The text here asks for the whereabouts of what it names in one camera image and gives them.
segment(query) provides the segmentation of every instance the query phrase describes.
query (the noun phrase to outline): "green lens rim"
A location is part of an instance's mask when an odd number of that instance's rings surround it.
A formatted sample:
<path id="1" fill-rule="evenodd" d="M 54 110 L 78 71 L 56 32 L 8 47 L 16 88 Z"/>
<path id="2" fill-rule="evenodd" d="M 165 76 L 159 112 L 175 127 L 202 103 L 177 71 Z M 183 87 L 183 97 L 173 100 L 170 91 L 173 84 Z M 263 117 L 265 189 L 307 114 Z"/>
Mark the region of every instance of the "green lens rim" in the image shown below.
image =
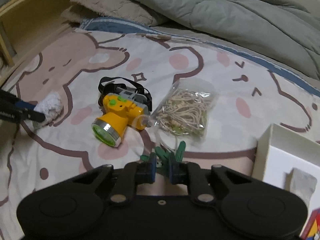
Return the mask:
<path id="1" fill-rule="evenodd" d="M 113 138 L 111 137 L 111 135 L 110 135 L 107 131 L 103 130 L 103 128 L 101 128 L 100 126 L 94 124 L 94 125 L 92 126 L 92 130 L 93 130 L 95 136 L 96 136 L 100 141 L 102 141 L 103 143 L 105 143 L 106 145 L 109 145 L 109 146 L 111 146 L 111 147 L 115 147 L 115 146 L 116 146 L 116 141 L 115 141 L 115 139 L 113 139 Z M 105 134 L 108 138 L 107 138 L 107 139 L 106 139 L 106 138 L 103 138 L 97 130 L 99 130 L 99 131 L 101 131 L 101 132 L 104 132 L 104 134 Z"/>

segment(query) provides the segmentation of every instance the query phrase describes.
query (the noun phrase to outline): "green button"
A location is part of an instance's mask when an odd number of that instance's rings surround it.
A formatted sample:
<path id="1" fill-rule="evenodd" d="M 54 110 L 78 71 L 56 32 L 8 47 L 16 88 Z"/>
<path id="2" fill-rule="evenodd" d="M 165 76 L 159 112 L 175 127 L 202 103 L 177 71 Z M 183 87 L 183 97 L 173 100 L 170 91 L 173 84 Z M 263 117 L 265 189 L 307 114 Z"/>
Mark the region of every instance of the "green button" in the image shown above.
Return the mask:
<path id="1" fill-rule="evenodd" d="M 118 96 L 118 100 L 121 101 L 121 102 L 126 102 L 127 101 L 127 99 L 124 99 L 121 96 Z"/>
<path id="2" fill-rule="evenodd" d="M 117 101 L 115 101 L 114 99 L 111 99 L 109 102 L 109 105 L 111 106 L 115 106 L 117 104 Z"/>

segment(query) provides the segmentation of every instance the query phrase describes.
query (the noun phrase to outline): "blue striped trim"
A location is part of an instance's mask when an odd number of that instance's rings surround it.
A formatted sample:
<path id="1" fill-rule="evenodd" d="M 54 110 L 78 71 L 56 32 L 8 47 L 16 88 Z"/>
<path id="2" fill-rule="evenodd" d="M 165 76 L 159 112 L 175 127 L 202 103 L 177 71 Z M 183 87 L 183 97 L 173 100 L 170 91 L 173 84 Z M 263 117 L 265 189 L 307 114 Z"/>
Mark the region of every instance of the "blue striped trim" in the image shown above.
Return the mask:
<path id="1" fill-rule="evenodd" d="M 288 69 L 285 69 L 281 66 L 275 65 L 271 62 L 268 62 L 267 60 L 265 60 L 263 58 L 253 56 L 253 55 L 248 54 L 247 52 L 239 51 L 239 50 L 236 50 L 236 49 L 233 49 L 233 48 L 230 48 L 230 47 L 218 44 L 218 43 L 195 39 L 195 38 L 191 38 L 188 36 L 173 35 L 173 34 L 166 33 L 166 32 L 156 31 L 156 30 L 153 30 L 153 29 L 151 29 L 147 26 L 144 26 L 142 24 L 128 21 L 128 20 L 119 19 L 119 18 L 114 18 L 114 17 L 100 17 L 100 18 L 95 18 L 95 19 L 84 20 L 81 23 L 79 28 L 83 29 L 83 30 L 87 30 L 87 31 L 105 31 L 105 32 L 124 33 L 124 34 L 128 34 L 128 33 L 165 34 L 165 35 L 169 35 L 169 36 L 173 36 L 173 37 L 183 37 L 183 38 L 190 39 L 192 41 L 201 42 L 203 44 L 207 44 L 207 45 L 210 45 L 210 46 L 213 46 L 216 48 L 220 48 L 220 49 L 229 51 L 235 55 L 241 56 L 245 59 L 251 60 L 251 61 L 267 68 L 268 70 L 278 74 L 279 76 L 282 76 L 285 79 L 295 83 L 296 85 L 303 88 L 304 90 L 306 90 L 310 94 L 313 94 L 313 95 L 320 97 L 320 90 L 311 86 L 308 82 L 303 80 L 301 77 L 299 77 L 294 72 L 292 72 Z"/>

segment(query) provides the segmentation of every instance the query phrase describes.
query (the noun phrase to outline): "green comforter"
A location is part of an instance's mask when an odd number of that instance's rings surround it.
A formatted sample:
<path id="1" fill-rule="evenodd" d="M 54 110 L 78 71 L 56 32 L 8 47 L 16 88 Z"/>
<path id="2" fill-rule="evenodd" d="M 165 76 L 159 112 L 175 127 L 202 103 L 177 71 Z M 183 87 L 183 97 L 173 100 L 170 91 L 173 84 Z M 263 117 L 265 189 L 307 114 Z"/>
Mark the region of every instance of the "green comforter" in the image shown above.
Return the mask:
<path id="1" fill-rule="evenodd" d="M 320 80 L 320 21 L 284 0 L 136 0 Z"/>

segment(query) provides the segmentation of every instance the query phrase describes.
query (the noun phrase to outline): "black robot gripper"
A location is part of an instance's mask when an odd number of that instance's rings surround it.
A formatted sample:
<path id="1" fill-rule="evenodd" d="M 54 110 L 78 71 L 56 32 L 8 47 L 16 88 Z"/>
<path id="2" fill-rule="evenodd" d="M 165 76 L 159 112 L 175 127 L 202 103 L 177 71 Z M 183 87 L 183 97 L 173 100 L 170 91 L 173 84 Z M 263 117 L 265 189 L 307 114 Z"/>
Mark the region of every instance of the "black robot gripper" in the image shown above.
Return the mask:
<path id="1" fill-rule="evenodd" d="M 24 240 L 298 240 L 308 210 L 296 195 L 221 165 L 211 170 L 169 159 L 172 184 L 187 196 L 139 196 L 153 183 L 156 156 L 111 165 L 36 191 L 17 208 Z"/>

